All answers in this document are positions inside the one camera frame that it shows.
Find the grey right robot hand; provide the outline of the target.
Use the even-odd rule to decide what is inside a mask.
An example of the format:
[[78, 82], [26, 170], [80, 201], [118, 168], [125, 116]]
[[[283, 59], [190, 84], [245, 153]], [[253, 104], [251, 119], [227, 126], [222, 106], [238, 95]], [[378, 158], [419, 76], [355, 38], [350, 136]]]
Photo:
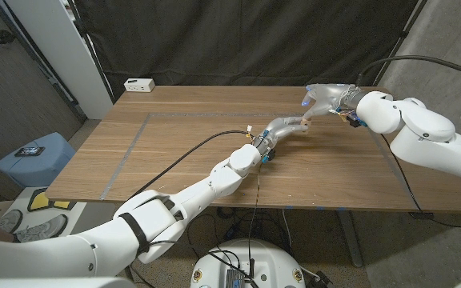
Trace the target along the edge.
[[303, 115], [305, 122], [316, 116], [333, 113], [339, 107], [354, 110], [367, 94], [366, 90], [353, 84], [310, 84], [306, 90], [302, 106], [309, 106], [311, 100], [315, 103]]

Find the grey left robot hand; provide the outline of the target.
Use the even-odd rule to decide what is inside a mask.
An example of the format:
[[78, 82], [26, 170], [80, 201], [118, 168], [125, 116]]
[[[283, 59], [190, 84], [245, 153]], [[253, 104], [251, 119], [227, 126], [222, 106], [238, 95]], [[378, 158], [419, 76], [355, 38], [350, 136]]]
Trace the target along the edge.
[[285, 137], [309, 129], [302, 117], [276, 118], [271, 121], [265, 130], [255, 139], [253, 146], [263, 157], [273, 150], [277, 143]]

